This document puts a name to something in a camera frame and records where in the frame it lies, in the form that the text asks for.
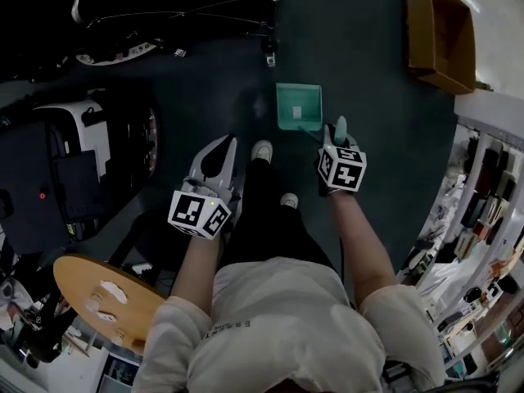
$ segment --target gray floor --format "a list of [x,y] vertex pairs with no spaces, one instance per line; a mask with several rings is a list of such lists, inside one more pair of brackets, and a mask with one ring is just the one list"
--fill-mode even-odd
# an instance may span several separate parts
[[[200,148],[235,133],[240,172],[251,144],[272,140],[274,164],[286,189],[299,196],[305,226],[340,267],[328,202],[317,196],[317,146],[304,134],[278,130],[278,81],[321,84],[325,120],[347,118],[350,133],[368,156],[359,202],[395,267],[401,266],[445,171],[455,127],[453,98],[406,76],[401,0],[284,0],[280,15],[275,70],[265,66],[258,41],[234,39],[199,45],[186,59],[151,56],[107,68],[79,65],[52,84],[103,87],[139,79],[153,90],[161,115],[156,175],[79,251],[106,259],[142,210],[169,203]],[[0,101],[4,105],[48,86],[3,84]]]

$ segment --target shoe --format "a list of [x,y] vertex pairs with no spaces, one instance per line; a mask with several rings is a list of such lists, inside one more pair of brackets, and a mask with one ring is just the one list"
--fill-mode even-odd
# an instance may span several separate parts
[[298,208],[298,196],[294,193],[285,193],[280,198],[281,206],[290,206],[292,209],[296,210]]
[[271,163],[273,157],[273,145],[267,140],[260,140],[251,149],[251,159],[264,159]]

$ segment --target brown box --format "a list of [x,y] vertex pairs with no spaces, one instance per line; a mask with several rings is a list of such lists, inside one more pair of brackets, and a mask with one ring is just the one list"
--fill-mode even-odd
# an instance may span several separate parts
[[472,13],[460,0],[406,0],[409,71],[454,94],[475,90]]

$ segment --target white t-shirt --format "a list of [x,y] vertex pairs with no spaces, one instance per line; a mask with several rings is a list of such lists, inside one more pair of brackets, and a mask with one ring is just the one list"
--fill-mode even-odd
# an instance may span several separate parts
[[381,391],[386,360],[419,388],[444,381],[436,335],[413,287],[382,288],[360,314],[330,268],[288,258],[231,264],[215,277],[211,318],[171,296],[156,312],[134,392]]

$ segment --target round wooden table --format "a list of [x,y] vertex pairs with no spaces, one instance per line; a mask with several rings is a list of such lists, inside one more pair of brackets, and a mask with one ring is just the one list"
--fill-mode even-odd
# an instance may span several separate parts
[[[156,309],[165,301],[152,287],[108,264],[83,255],[67,255],[59,258],[54,266],[56,284],[65,299],[79,316],[93,329],[110,340],[124,334],[122,346],[141,354],[140,345],[147,338]],[[113,282],[127,296],[122,304],[102,282]],[[99,311],[112,314],[116,322],[108,322],[86,307],[86,300],[96,292],[102,295]]]

